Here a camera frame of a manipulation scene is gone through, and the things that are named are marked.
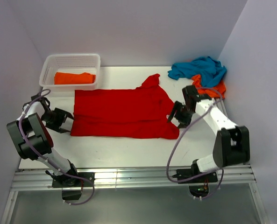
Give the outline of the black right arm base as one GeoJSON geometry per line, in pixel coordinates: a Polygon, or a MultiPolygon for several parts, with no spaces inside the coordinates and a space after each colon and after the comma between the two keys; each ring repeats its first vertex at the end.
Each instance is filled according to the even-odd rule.
{"type": "MultiPolygon", "coordinates": [[[[201,174],[198,168],[187,168],[187,169],[177,169],[176,174],[173,175],[173,178],[176,178],[177,181],[184,180],[187,178],[192,178],[196,175],[201,174]]],[[[189,186],[189,192],[192,196],[195,197],[205,197],[209,194],[209,184],[217,183],[218,177],[216,172],[211,172],[201,177],[194,178],[190,181],[182,182],[181,184],[196,184],[189,186]]]]}

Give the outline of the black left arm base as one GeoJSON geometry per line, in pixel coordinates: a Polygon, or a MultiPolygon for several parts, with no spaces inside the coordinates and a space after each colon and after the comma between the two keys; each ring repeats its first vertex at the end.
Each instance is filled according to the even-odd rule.
{"type": "Polygon", "coordinates": [[[94,184],[94,172],[80,172],[75,177],[60,175],[53,177],[51,187],[61,189],[62,199],[66,201],[77,201],[81,198],[82,192],[86,187],[92,187],[94,184]]]}

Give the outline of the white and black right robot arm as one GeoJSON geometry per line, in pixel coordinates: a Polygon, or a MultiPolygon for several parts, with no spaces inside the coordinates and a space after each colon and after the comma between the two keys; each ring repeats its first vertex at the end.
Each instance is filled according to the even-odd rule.
{"type": "Polygon", "coordinates": [[[209,171],[250,161],[249,130],[232,122],[218,107],[217,101],[207,95],[185,97],[185,104],[174,103],[168,122],[179,121],[180,134],[168,158],[166,172],[169,172],[171,159],[184,134],[198,121],[204,120],[215,135],[213,151],[208,156],[195,161],[191,177],[196,182],[203,181],[209,171]]]}

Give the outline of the red t shirt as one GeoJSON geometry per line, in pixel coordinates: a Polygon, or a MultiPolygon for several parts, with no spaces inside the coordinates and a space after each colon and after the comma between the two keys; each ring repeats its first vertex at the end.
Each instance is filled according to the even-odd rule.
{"type": "Polygon", "coordinates": [[[168,121],[174,103],[159,78],[151,75],[135,89],[76,90],[71,136],[177,139],[179,129],[168,121]]]}

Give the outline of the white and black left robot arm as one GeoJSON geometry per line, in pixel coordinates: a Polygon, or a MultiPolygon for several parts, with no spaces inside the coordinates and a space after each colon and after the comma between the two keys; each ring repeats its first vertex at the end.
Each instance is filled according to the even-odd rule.
{"type": "Polygon", "coordinates": [[[80,175],[72,162],[54,149],[48,132],[50,129],[57,133],[69,133],[69,129],[62,128],[67,119],[74,120],[70,112],[59,108],[52,110],[46,97],[34,95],[23,105],[20,117],[7,124],[7,131],[22,159],[43,163],[53,171],[46,171],[46,174],[54,181],[75,186],[80,175]]]}

